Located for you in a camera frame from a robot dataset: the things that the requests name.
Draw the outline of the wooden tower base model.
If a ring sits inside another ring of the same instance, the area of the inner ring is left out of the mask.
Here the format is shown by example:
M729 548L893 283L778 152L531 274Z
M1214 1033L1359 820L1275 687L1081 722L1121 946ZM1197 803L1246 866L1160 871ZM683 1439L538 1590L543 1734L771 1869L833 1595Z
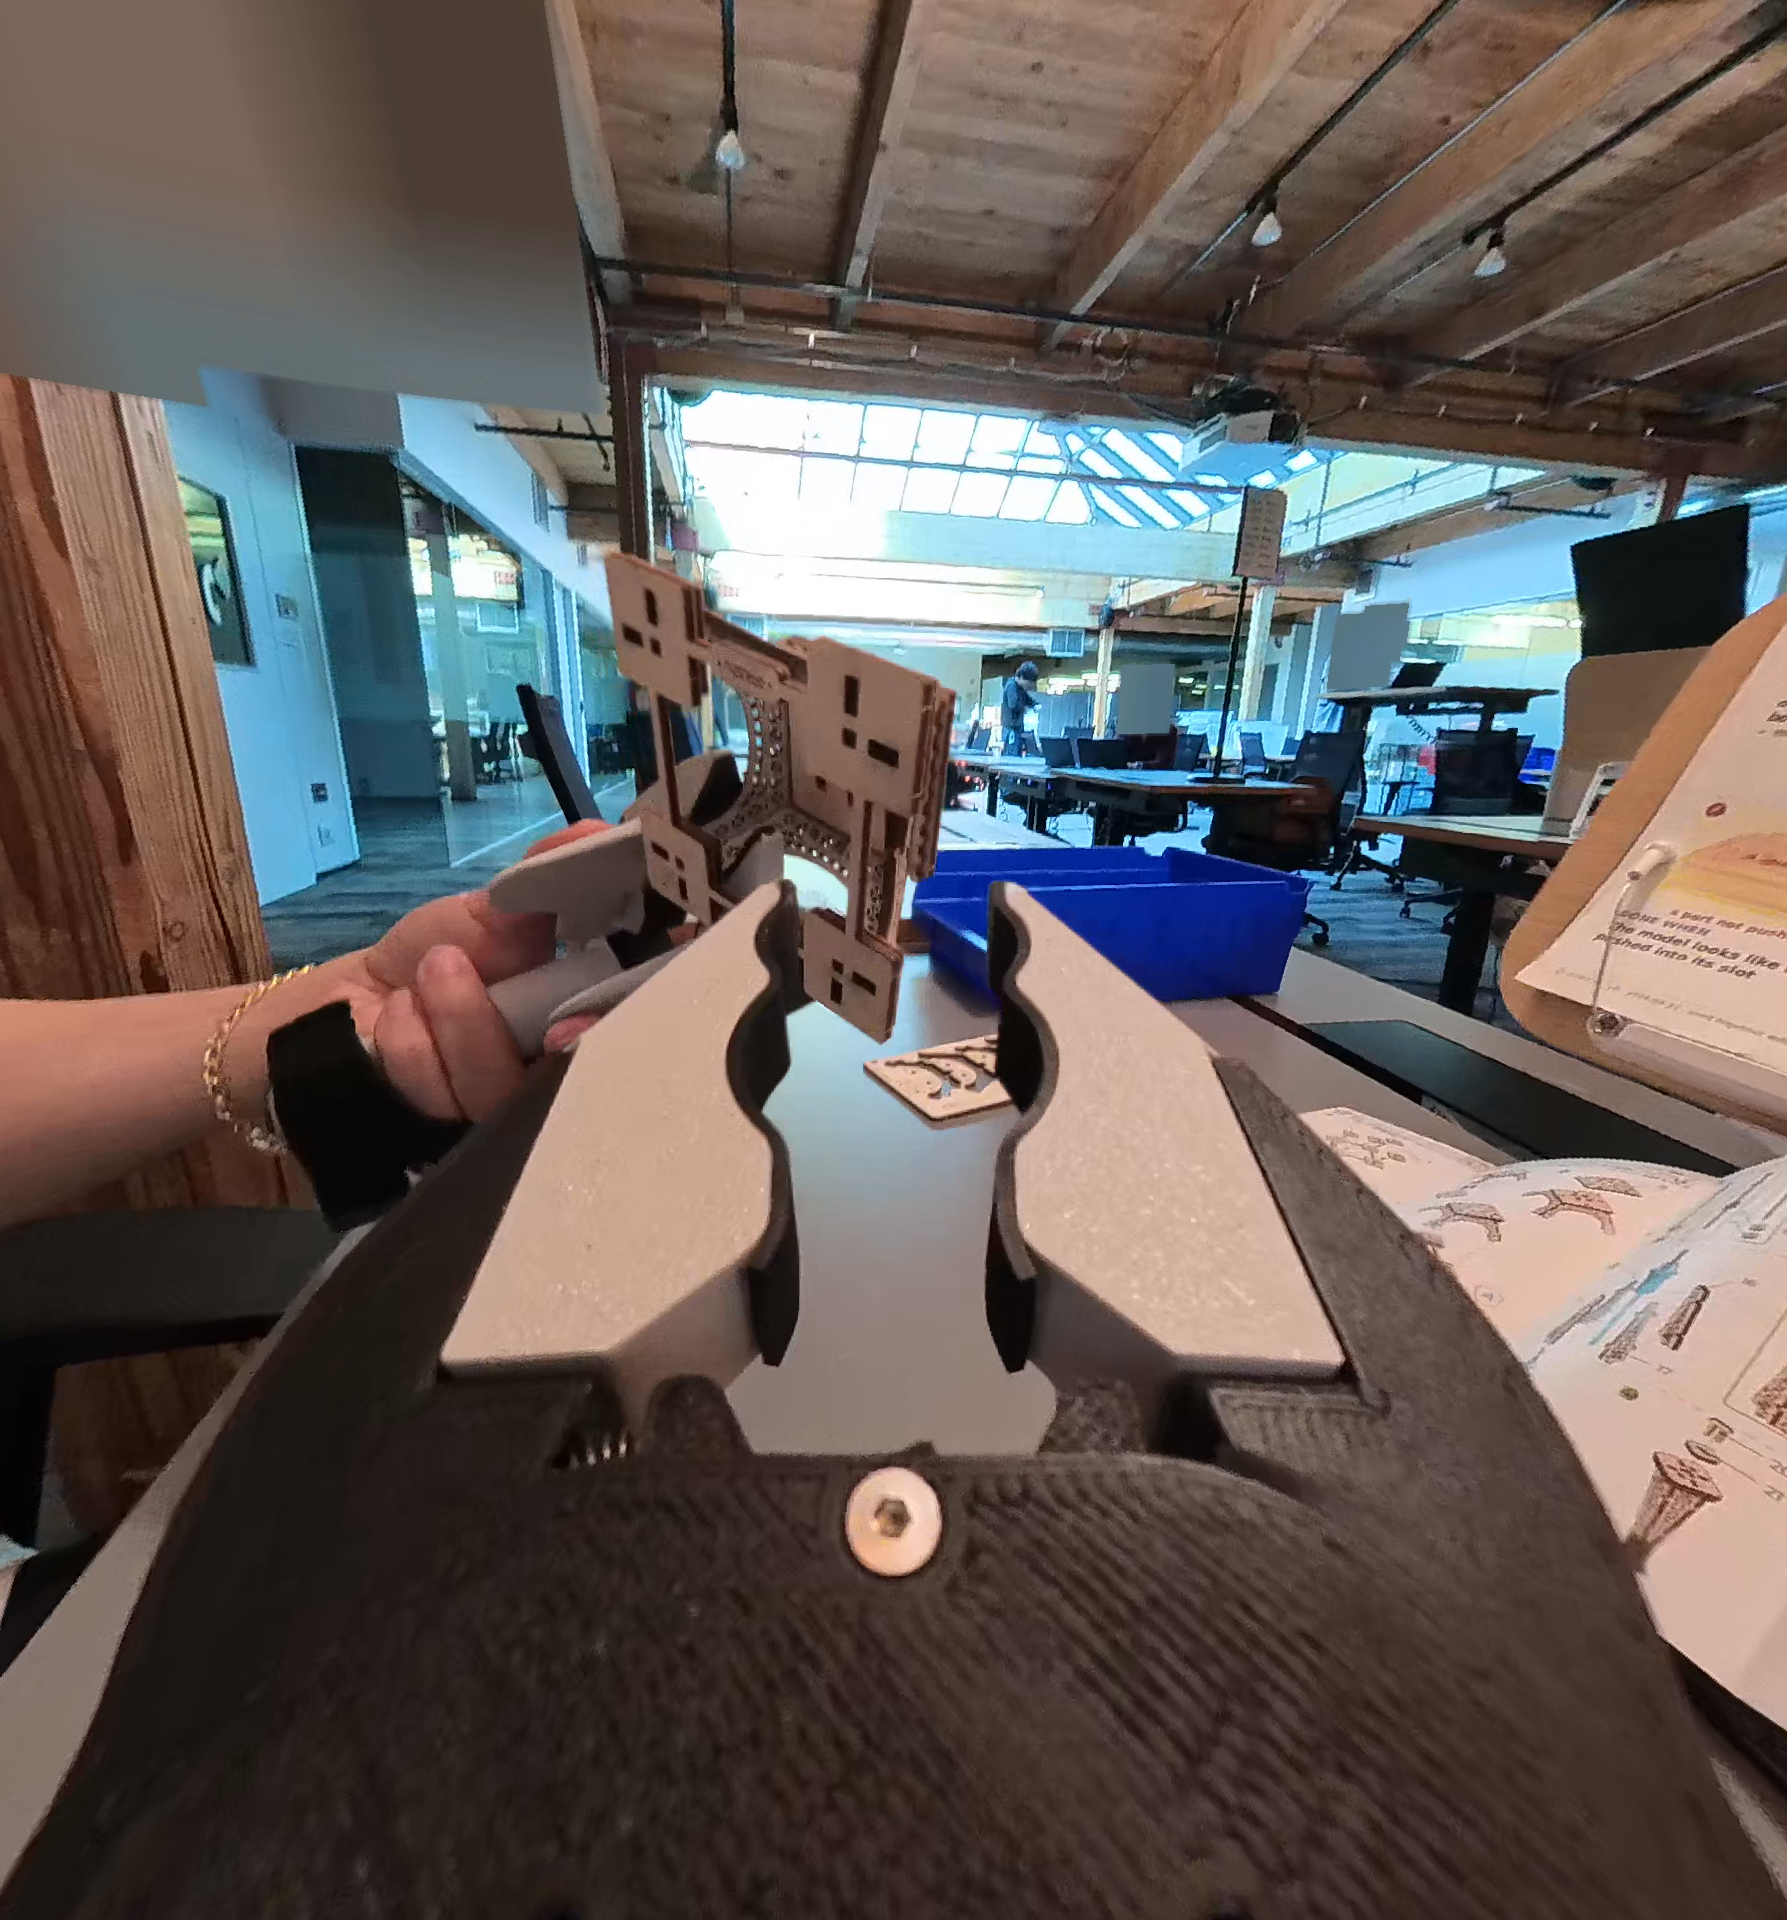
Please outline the wooden tower base model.
M707 608L701 586L613 553L605 562L617 667L654 714L661 809L640 817L647 888L714 925L760 853L803 859L847 890L845 912L803 909L808 996L888 1041L896 1027L906 890L934 872L954 693L834 639L765 640ZM722 756L680 761L669 719L719 685L742 707L743 775L701 815Z

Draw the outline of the beige divider panel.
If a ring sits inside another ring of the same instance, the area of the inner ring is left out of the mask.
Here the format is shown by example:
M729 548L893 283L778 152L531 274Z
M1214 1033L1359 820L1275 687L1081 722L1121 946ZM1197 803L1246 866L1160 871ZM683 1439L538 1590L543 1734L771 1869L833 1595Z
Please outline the beige divider panel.
M1545 828L1569 829L1595 772L1628 763L1711 646L1583 656L1562 687L1562 727Z

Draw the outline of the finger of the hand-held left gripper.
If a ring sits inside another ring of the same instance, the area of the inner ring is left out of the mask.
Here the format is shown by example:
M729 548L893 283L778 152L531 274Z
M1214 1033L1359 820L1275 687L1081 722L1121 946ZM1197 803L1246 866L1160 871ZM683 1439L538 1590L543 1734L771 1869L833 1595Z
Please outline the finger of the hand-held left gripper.
M580 838L536 853L492 883L500 914L549 917L558 940L604 940L645 927L642 838Z
M496 1013L522 1060L536 1060L563 1020L601 1019L640 990L664 964L546 964L496 984Z

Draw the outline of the wooden pillar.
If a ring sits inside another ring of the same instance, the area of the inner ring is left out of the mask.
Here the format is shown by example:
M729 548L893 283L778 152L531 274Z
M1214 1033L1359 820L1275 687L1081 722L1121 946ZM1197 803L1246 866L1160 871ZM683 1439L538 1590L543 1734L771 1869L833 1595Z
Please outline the wooden pillar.
M0 999L270 972L163 405L0 372ZM210 1140L43 1214L289 1197Z

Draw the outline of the wooden puzzle sheet with arches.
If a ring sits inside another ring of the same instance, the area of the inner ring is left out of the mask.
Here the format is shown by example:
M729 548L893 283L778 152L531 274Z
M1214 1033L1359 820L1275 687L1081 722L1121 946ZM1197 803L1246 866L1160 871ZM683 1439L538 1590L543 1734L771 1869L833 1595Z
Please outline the wooden puzzle sheet with arches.
M927 1043L865 1063L865 1074L929 1125L956 1125L1014 1105L997 1071L997 1036Z

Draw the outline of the black office chair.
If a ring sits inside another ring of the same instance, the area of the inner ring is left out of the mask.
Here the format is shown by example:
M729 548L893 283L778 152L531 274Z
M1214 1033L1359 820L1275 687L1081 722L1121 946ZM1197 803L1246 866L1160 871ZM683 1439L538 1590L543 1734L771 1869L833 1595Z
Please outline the black office chair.
M1529 734L1486 731L1442 731L1435 738L1435 817L1508 817L1521 809L1521 772Z

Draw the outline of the person's left hand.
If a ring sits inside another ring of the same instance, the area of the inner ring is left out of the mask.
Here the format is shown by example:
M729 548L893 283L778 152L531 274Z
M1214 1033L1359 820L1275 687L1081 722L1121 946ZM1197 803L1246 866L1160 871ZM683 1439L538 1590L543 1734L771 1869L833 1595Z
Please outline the person's left hand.
M490 990L556 954L553 914L503 909L477 890L418 906L332 973L387 1082L430 1119L474 1123L525 1079Z

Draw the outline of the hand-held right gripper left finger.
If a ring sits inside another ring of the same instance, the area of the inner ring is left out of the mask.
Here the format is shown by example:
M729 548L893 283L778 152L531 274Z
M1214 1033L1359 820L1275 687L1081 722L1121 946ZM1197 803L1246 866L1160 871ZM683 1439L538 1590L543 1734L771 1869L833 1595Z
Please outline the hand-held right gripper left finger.
M763 886L617 1009L567 1066L441 1354L450 1374L680 1378L778 1365L799 1319L785 1140L802 914Z

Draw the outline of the blue plastic bin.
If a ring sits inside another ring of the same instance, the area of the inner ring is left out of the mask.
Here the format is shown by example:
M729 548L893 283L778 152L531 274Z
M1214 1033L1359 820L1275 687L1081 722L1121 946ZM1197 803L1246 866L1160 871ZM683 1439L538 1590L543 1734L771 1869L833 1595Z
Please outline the blue plastic bin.
M1161 1002L1275 996L1309 883L1202 853L949 851L914 890L934 973L988 989L988 894L1012 881Z

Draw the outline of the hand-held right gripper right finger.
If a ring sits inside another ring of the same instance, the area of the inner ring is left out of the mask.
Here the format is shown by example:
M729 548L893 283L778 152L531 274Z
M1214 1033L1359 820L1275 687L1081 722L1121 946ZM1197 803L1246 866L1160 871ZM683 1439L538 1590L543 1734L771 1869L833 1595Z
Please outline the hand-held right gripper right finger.
M997 1072L985 1313L1054 1388L1345 1371L1214 1049L1023 886L988 894Z

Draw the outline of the black monitor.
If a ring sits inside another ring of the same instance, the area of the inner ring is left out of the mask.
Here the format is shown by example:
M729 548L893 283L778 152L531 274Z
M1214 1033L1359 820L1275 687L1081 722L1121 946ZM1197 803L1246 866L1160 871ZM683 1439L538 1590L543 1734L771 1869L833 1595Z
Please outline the black monitor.
M1582 658L1704 649L1746 615L1753 509L1577 541Z

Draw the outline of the white sign on pole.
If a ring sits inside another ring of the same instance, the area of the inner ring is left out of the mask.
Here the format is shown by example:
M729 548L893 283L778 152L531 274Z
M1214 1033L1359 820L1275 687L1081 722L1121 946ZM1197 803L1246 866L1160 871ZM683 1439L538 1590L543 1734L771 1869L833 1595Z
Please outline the white sign on pole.
M1288 492L1253 485L1244 491L1232 567L1239 597L1225 656L1216 731L1210 734L1208 753L1208 769L1214 777L1224 772L1230 738L1238 727L1256 636L1266 634L1270 628L1275 591L1283 578L1284 522Z

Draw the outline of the person's left forearm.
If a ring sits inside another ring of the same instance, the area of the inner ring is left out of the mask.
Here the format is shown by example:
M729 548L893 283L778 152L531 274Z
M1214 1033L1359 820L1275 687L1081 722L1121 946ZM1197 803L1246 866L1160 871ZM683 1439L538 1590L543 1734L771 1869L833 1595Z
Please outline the person's left forearm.
M235 1025L270 984L92 1001L0 999L0 1231L210 1140L242 1145Z

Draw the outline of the folded instruction booklet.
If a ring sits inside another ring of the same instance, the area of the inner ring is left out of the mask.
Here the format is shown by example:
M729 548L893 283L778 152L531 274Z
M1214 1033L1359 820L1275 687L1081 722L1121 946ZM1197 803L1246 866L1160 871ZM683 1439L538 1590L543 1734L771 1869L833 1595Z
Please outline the folded instruction booklet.
M1787 1734L1787 1157L1482 1166L1349 1107L1306 1122L1529 1368L1664 1637Z

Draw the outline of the wooden office table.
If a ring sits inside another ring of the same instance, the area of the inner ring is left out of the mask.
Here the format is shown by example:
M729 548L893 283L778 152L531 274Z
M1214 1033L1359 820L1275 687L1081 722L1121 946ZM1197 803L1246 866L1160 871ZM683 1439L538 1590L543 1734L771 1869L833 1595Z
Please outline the wooden office table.
M1306 782L1246 782L1189 777L1155 769L1100 769L1080 765L1049 765L1028 756L971 756L954 751L949 765L968 778L981 777L987 785L987 811L994 817L1009 787L1021 788L1026 799L1023 824L1031 831L1046 831L1064 811L1091 811L1096 829L1091 847L1119 848L1128 838L1131 821L1161 814L1189 815L1194 809L1221 814L1232 807L1269 807L1295 811L1324 811L1324 785Z
M1426 879L1451 897L1438 1002L1461 1016L1473 1013L1482 985L1502 902L1535 899L1572 851L1572 841L1548 833L1537 815L1364 814L1356 833L1362 839L1397 838L1403 843L1400 876Z

